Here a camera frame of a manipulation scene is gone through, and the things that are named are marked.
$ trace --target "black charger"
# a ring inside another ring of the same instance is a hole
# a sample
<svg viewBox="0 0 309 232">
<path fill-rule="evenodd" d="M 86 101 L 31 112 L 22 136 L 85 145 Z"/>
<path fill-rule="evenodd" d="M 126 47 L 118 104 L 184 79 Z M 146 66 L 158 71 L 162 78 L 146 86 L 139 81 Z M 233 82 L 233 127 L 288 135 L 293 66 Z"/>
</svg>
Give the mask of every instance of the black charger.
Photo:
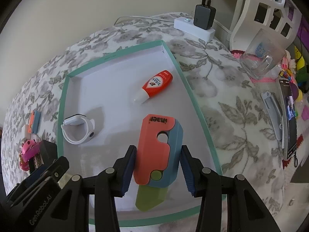
<svg viewBox="0 0 309 232">
<path fill-rule="evenodd" d="M 193 24 L 204 30 L 209 30 L 214 23 L 216 9 L 211 6 L 199 4 L 195 6 Z"/>
</svg>

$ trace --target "white tray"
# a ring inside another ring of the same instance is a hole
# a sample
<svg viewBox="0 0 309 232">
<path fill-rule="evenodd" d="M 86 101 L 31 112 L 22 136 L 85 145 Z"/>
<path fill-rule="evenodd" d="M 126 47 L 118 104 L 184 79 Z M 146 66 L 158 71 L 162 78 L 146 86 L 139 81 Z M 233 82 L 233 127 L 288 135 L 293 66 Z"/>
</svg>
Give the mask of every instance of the white tray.
<svg viewBox="0 0 309 232">
<path fill-rule="evenodd" d="M 173 75 L 172 83 L 141 105 L 134 94 L 162 70 Z M 61 123 L 74 114 L 95 119 L 95 137 L 72 145 L 62 136 Z M 164 41 L 155 41 L 117 51 L 92 61 L 67 75 L 58 119 L 58 156 L 65 156 L 69 174 L 97 175 L 123 157 L 129 145 L 138 146 L 143 118 L 148 114 L 176 118 L 183 128 L 183 144 L 205 167 L 222 174 L 211 136 L 177 61 Z M 138 185 L 132 177 L 129 191 L 115 198 L 122 227 L 158 224 L 198 213 L 200 198 L 188 192 L 179 166 L 177 179 L 169 186 L 166 200 L 147 212 L 135 207 Z M 89 218 L 94 223 L 94 198 L 90 196 Z"/>
</svg>

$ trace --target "glue bottle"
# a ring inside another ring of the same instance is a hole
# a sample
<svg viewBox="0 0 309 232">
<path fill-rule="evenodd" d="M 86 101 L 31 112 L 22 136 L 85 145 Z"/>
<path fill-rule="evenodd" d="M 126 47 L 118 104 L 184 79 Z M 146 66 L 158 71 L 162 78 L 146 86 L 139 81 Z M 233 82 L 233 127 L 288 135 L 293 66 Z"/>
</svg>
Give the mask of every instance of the glue bottle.
<svg viewBox="0 0 309 232">
<path fill-rule="evenodd" d="M 167 71 L 161 71 L 151 79 L 149 79 L 143 87 L 138 90 L 135 95 L 134 102 L 142 104 L 147 99 L 157 95 L 159 92 L 163 91 L 173 80 L 172 74 Z"/>
</svg>

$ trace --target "table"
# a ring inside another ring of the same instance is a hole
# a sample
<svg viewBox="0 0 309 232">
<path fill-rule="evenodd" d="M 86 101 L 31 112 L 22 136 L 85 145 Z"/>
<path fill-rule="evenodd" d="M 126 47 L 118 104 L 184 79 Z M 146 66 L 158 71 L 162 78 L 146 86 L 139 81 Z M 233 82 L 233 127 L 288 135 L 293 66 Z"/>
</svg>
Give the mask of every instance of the table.
<svg viewBox="0 0 309 232">
<path fill-rule="evenodd" d="M 156 17 L 173 21 L 186 13 Z M 42 112 L 38 135 L 56 142 L 58 109 L 65 76 L 108 53 L 154 40 L 164 40 L 179 62 L 204 114 L 226 176 L 242 173 L 273 215 L 283 204 L 281 150 L 259 91 L 238 61 L 217 39 L 209 43 L 154 19 L 134 19 L 98 31 L 44 64 L 14 97 L 4 122 L 1 165 L 6 193 L 28 176 L 19 168 L 22 134 L 30 112 Z M 226 202 L 223 213 L 226 215 Z M 176 223 L 143 227 L 143 231 L 187 231 L 197 216 Z"/>
</svg>

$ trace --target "power strip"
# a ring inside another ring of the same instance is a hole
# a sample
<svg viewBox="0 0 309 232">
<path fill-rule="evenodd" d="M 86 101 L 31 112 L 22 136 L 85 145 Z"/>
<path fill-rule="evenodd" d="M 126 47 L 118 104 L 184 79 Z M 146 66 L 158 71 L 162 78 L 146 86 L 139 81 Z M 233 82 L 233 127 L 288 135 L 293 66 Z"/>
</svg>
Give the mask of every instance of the power strip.
<svg viewBox="0 0 309 232">
<path fill-rule="evenodd" d="M 193 36 L 196 36 L 205 42 L 209 42 L 214 38 L 215 29 L 204 30 L 193 24 L 193 19 L 185 17 L 179 17 L 174 20 L 174 28 L 183 32 L 187 32 Z"/>
</svg>

